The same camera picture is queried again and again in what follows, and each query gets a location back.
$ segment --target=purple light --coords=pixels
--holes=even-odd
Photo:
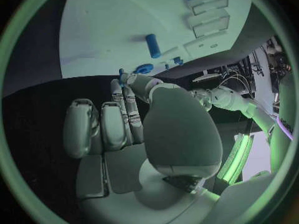
[[[276,117],[276,122],[278,126],[281,128],[281,130],[286,134],[287,137],[289,137],[290,140],[293,140],[293,135],[291,132],[283,125],[283,123],[280,121],[279,117]]]

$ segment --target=green light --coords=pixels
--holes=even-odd
[[[219,179],[225,180],[230,185],[235,183],[247,161],[252,142],[252,137],[244,134],[238,135],[228,159],[217,175]]]

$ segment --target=blue cylinder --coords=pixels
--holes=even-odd
[[[146,41],[149,47],[150,56],[152,58],[158,58],[161,55],[155,34],[146,36]]]

